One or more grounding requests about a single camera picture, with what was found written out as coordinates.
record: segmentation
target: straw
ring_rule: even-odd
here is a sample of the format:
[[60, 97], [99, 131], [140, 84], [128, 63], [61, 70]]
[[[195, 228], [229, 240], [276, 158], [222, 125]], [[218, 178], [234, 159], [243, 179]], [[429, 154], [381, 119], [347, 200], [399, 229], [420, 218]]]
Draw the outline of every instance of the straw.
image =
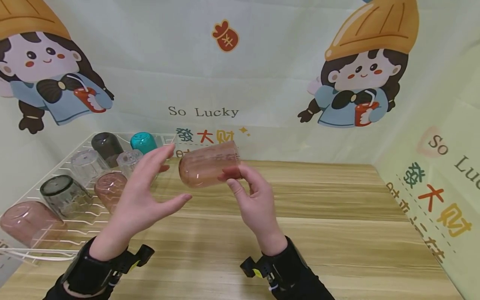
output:
[[368, 91], [368, 90], [365, 90], [365, 92], [368, 93], [368, 94], [370, 94], [370, 95], [372, 96], [372, 100], [370, 101], [370, 104], [368, 105], [368, 106], [372, 106], [372, 104], [373, 104], [373, 102], [374, 102], [374, 100], [375, 100], [375, 95], [374, 95], [372, 92]]
[[87, 86], [84, 84], [83, 81], [81, 81], [80, 79], [78, 79], [78, 78], [76, 78], [76, 77], [73, 77], [73, 76], [71, 76], [71, 75], [67, 75], [67, 77], [68, 77], [68, 78], [75, 79], [75, 80], [78, 80], [78, 81], [80, 82], [80, 84], [83, 85], [85, 91], [88, 92], [88, 88], [87, 88]]

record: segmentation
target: cup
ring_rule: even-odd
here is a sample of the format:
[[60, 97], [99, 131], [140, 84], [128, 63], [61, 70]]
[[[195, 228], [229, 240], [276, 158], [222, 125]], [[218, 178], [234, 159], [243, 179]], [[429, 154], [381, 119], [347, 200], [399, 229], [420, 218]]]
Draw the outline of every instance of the cup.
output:
[[143, 154], [147, 154], [157, 148], [155, 138], [148, 132], [134, 134], [130, 139], [130, 145], [132, 149], [138, 149]]
[[93, 149], [80, 151], [72, 156], [71, 164], [80, 183], [85, 186], [110, 171], [107, 162]]
[[238, 167], [240, 156], [234, 141], [187, 152], [179, 163], [181, 181], [190, 188], [222, 183], [223, 168]]
[[362, 114], [367, 112], [367, 110], [374, 110], [379, 106], [378, 102], [372, 103], [361, 103], [355, 106], [355, 126], [363, 127], [369, 125], [371, 122], [368, 118], [362, 118]]
[[118, 172], [105, 174], [95, 183], [95, 194], [111, 214], [117, 207], [125, 184], [127, 179]]
[[43, 203], [27, 201], [10, 207], [0, 217], [0, 228], [28, 248], [41, 248], [44, 241], [58, 240], [67, 224]]
[[84, 215], [93, 203], [93, 197], [68, 175], [59, 175], [45, 181], [40, 187], [45, 202], [62, 218], [73, 219]]
[[110, 168], [118, 167], [117, 157], [123, 152], [123, 148], [116, 135], [109, 132], [95, 135], [92, 138], [92, 148], [100, 154]]
[[125, 175], [126, 178], [130, 178], [135, 169], [135, 166], [138, 164], [140, 159], [144, 155], [140, 150], [134, 149], [132, 151], [125, 151], [117, 157], [117, 163], [120, 167], [121, 172]]
[[80, 99], [80, 101], [88, 107], [89, 110], [96, 113], [107, 111], [101, 107], [95, 99], [95, 90], [91, 87], [80, 87], [73, 91], [73, 94]]

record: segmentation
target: wrist device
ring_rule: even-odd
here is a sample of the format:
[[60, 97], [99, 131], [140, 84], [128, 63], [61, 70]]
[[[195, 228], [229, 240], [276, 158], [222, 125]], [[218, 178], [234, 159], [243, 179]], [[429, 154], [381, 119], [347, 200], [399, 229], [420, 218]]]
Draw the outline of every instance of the wrist device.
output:
[[250, 278], [255, 276], [267, 278], [270, 290], [276, 288], [287, 290], [294, 286], [301, 273], [309, 270], [309, 267], [292, 240], [289, 237], [286, 238], [288, 246], [279, 255], [263, 255], [257, 262], [252, 257], [247, 258], [240, 265], [245, 275]]
[[155, 251], [142, 245], [136, 254], [125, 249], [118, 257], [107, 262], [99, 261], [90, 256], [90, 246], [95, 238], [85, 244], [61, 279], [66, 281], [69, 290], [82, 295], [95, 295], [108, 285], [115, 286], [123, 274], [127, 274], [134, 267], [145, 265]]

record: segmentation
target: black bow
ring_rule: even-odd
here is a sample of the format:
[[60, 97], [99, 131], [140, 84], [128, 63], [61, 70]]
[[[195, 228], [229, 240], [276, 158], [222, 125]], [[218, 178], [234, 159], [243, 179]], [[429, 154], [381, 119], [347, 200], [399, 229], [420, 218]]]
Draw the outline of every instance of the black bow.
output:
[[377, 95], [377, 92], [371, 88], [360, 91], [356, 94], [352, 91], [341, 91], [333, 99], [332, 108], [342, 109], [351, 102], [355, 103], [356, 105], [362, 104], [362, 103], [369, 103], [372, 100], [372, 95], [370, 95], [366, 91], [369, 91], [375, 96]]
[[[78, 78], [78, 80], [67, 77], [67, 75]], [[79, 80], [81, 80], [80, 77], [75, 74], [66, 74], [60, 80], [44, 79], [36, 84], [36, 90], [48, 103], [56, 103], [60, 100], [63, 91], [74, 91], [83, 87]]]

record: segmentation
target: blue shirt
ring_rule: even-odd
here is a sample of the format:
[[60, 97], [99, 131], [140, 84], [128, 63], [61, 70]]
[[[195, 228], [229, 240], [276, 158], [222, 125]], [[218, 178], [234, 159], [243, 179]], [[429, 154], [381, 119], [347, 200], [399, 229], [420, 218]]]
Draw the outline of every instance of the blue shirt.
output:
[[[361, 91], [352, 90], [355, 94]], [[377, 122], [383, 118], [388, 109], [388, 99], [385, 92], [381, 88], [376, 88], [375, 91], [377, 93], [375, 102], [378, 102], [379, 106], [370, 113], [371, 122]], [[317, 105], [323, 111], [318, 123], [336, 128], [355, 127], [355, 107], [357, 105], [350, 102], [342, 109], [333, 109], [331, 105], [337, 93], [336, 89], [328, 85], [322, 85], [315, 93]]]
[[[87, 87], [91, 87], [95, 90], [95, 99], [101, 107], [105, 109], [112, 108], [112, 99], [101, 87], [79, 73], [73, 74], [80, 77]], [[60, 75], [51, 79], [60, 80], [62, 77], [63, 75]], [[73, 91], [64, 90], [62, 91], [62, 96], [59, 101], [49, 103], [45, 101], [36, 90], [36, 83], [32, 84], [24, 83], [23, 81], [12, 81], [10, 82], [10, 85], [12, 86], [13, 96], [15, 98], [36, 108], [50, 111], [53, 119], [58, 125], [69, 123], [80, 116], [93, 113], [77, 96], [73, 94]]]

